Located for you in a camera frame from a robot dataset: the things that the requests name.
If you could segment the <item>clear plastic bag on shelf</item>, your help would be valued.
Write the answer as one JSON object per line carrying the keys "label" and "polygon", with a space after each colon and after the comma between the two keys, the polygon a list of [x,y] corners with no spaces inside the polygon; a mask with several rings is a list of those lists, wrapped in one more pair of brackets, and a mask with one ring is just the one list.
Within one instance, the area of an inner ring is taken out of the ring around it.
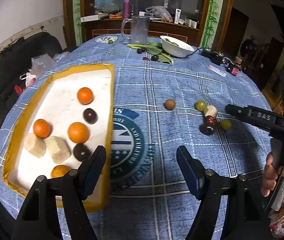
{"label": "clear plastic bag on shelf", "polygon": [[164,22],[173,22],[171,14],[167,11],[165,7],[161,5],[148,7],[145,9],[145,11],[151,14],[153,17],[161,18],[161,20]]}

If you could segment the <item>large orange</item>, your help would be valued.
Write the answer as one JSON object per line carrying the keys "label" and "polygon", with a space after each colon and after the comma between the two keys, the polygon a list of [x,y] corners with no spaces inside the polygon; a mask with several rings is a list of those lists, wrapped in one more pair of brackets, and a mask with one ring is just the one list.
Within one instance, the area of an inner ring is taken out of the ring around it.
{"label": "large orange", "polygon": [[78,144],[85,143],[89,139],[89,129],[81,122],[74,122],[68,128],[69,139]]}

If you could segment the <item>black sofa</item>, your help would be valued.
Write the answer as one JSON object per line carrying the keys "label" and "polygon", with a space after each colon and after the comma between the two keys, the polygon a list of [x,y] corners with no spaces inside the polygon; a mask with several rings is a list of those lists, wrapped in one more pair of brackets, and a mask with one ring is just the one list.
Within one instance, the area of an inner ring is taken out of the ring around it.
{"label": "black sofa", "polygon": [[20,38],[0,52],[0,128],[17,101],[16,85],[21,85],[20,76],[32,66],[32,58],[44,54],[54,56],[62,52],[58,39],[47,32]]}

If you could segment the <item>brown kiwi fruit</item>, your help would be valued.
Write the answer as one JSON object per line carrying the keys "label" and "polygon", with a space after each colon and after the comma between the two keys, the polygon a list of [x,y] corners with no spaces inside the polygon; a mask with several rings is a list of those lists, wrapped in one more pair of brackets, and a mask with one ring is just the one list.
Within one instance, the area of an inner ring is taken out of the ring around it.
{"label": "brown kiwi fruit", "polygon": [[167,99],[164,103],[164,107],[168,110],[173,110],[176,106],[176,102],[173,99]]}

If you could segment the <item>white paper card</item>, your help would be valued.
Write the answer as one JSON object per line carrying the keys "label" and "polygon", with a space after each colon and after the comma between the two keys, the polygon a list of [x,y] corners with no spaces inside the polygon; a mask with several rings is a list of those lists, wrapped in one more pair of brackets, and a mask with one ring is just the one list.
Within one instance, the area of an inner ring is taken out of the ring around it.
{"label": "white paper card", "polygon": [[221,70],[219,70],[218,68],[216,68],[216,67],[214,67],[214,66],[209,65],[209,66],[208,66],[208,69],[211,70],[211,71],[213,71],[213,72],[215,72],[216,74],[218,74],[218,75],[220,75],[220,76],[222,76],[222,77],[226,77],[225,72],[222,72]]}

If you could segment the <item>blue plaid tablecloth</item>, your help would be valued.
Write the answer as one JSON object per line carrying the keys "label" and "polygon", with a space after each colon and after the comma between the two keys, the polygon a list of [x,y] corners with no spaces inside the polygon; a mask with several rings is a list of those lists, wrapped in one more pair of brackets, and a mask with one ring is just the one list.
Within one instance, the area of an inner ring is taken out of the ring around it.
{"label": "blue plaid tablecloth", "polygon": [[[176,150],[184,145],[194,158],[221,176],[244,174],[255,189],[261,186],[265,158],[270,151],[268,133],[227,115],[225,106],[252,105],[269,109],[267,100],[245,74],[222,77],[208,69],[210,60],[194,53],[173,64],[143,60],[143,56],[117,41],[90,40],[69,57],[42,74],[11,107],[0,129],[0,221],[10,230],[24,201],[2,179],[5,153],[15,122],[51,72],[92,63],[114,65],[114,118],[135,131],[145,144],[144,159],[152,156],[149,170],[129,188],[113,190],[111,203],[89,219],[99,239],[185,239],[199,207],[176,161]],[[164,107],[173,99],[173,110]],[[204,112],[195,103],[204,100],[217,109],[213,135],[200,126]],[[231,121],[224,131],[219,122]]]}

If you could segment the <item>floral sleeve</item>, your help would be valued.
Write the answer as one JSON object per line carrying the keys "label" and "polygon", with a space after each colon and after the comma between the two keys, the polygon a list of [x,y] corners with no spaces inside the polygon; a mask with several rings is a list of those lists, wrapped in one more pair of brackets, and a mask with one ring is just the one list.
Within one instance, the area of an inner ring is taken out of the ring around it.
{"label": "floral sleeve", "polygon": [[270,231],[274,239],[280,239],[284,236],[284,207],[279,211],[271,211]]}

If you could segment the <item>pink thermos bottle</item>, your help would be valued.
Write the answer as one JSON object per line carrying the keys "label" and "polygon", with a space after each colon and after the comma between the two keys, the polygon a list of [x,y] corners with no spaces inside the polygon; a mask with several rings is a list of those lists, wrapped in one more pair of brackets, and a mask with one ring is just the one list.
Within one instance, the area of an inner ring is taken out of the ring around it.
{"label": "pink thermos bottle", "polygon": [[123,18],[131,17],[131,0],[124,0],[123,5]]}

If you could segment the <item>white bowl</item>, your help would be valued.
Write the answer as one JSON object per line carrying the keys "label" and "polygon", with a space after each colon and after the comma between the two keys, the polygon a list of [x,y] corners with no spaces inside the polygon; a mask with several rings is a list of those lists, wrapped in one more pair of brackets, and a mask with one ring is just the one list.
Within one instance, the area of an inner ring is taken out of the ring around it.
{"label": "white bowl", "polygon": [[161,35],[162,48],[174,57],[185,58],[195,52],[189,44],[170,36]]}

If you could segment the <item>green leafy vegetable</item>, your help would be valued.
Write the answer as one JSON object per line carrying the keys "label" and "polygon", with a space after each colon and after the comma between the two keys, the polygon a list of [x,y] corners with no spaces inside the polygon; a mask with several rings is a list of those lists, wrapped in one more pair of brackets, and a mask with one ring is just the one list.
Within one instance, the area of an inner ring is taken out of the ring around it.
{"label": "green leafy vegetable", "polygon": [[153,55],[158,55],[159,59],[156,62],[173,64],[174,61],[170,54],[166,53],[163,48],[162,44],[159,42],[149,41],[148,44],[131,44],[127,45],[128,48],[135,49],[142,49],[143,52],[141,54],[150,54],[150,60]]}

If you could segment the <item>clear plastic bag on sofa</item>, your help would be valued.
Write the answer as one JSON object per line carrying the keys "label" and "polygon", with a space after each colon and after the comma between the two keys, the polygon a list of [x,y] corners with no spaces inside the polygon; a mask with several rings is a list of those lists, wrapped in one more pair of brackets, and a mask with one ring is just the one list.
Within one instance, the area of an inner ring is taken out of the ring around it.
{"label": "clear plastic bag on sofa", "polygon": [[20,76],[20,80],[25,80],[26,87],[30,86],[38,76],[40,76],[46,70],[49,70],[53,64],[64,59],[70,54],[69,51],[55,54],[53,57],[50,57],[48,54],[36,56],[32,58],[32,66],[29,68],[26,74]]}

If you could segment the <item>white tall box on shelf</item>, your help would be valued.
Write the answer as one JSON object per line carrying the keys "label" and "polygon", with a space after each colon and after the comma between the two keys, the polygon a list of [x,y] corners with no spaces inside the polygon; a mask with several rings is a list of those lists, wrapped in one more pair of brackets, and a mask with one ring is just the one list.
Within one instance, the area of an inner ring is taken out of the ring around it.
{"label": "white tall box on shelf", "polygon": [[176,12],[175,12],[175,24],[179,24],[179,20],[181,17],[181,9],[176,8]]}

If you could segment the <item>small mandarin orange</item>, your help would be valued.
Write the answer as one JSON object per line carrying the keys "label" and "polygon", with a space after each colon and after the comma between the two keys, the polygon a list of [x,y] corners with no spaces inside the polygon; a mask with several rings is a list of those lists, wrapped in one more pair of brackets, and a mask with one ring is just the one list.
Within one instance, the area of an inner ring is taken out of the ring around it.
{"label": "small mandarin orange", "polygon": [[63,177],[70,170],[71,168],[66,165],[57,165],[51,171],[51,178]]}

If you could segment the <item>black red battery pack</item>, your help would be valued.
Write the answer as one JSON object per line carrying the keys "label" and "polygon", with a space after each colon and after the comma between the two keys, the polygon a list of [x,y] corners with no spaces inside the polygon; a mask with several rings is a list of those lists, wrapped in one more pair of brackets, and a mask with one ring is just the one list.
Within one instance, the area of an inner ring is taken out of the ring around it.
{"label": "black red battery pack", "polygon": [[236,76],[240,71],[239,65],[234,63],[229,63],[227,67],[227,72],[233,76]]}

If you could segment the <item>medium orange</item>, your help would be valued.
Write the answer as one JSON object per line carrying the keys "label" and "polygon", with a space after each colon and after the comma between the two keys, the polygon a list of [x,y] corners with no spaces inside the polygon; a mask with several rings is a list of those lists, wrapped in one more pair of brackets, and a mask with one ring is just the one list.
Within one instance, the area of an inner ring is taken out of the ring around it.
{"label": "medium orange", "polygon": [[40,138],[46,138],[51,133],[51,125],[45,119],[38,119],[33,124],[33,132]]}

